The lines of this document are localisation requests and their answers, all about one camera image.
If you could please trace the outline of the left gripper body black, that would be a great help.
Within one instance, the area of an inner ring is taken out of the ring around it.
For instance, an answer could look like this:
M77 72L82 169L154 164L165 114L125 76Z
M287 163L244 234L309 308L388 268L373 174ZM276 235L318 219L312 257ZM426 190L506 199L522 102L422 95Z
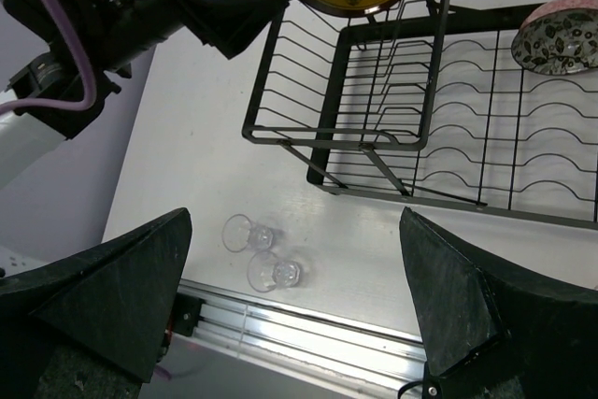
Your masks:
M94 44L94 61L110 72L122 71L183 27L170 0L110 0L104 12L104 31Z

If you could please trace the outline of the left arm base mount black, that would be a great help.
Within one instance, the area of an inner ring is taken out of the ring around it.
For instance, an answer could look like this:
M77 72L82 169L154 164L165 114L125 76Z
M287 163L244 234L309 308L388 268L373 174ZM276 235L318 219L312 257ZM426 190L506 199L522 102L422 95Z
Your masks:
M183 293L178 293L164 330L163 340L158 353L160 362L169 351L174 334L191 336L200 320L200 312L204 300Z

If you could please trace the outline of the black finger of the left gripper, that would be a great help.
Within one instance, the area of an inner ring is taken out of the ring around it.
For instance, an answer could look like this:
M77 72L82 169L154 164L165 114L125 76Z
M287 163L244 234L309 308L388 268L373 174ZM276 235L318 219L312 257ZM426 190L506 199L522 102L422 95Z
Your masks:
M289 5L288 0L174 0L182 23L231 60Z

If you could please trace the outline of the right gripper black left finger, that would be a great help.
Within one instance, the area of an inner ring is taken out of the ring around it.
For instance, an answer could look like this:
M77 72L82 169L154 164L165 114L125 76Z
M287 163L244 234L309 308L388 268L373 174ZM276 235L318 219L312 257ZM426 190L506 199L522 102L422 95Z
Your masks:
M178 208L1 277L4 398L136 398L162 351L192 240Z

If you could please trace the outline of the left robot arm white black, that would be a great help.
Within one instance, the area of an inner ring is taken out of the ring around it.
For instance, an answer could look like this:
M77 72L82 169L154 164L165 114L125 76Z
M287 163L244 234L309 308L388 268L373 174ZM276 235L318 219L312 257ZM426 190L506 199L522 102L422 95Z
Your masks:
M180 29L234 58L286 0L1 0L48 50L1 93L1 181L79 135L132 76L132 62Z

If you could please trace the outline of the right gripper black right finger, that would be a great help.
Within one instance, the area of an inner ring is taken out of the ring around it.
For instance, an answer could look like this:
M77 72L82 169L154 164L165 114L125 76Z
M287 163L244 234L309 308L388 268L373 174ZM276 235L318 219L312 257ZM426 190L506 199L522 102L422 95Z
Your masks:
M511 263L410 208L399 234L423 397L596 397L595 290Z

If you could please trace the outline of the floral patterned bowl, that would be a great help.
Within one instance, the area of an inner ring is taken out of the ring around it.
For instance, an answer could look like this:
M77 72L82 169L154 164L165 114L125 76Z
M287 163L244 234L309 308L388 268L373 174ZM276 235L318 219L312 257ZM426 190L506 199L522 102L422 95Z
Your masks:
M511 44L523 69L546 76L597 67L597 0L552 0L535 9Z

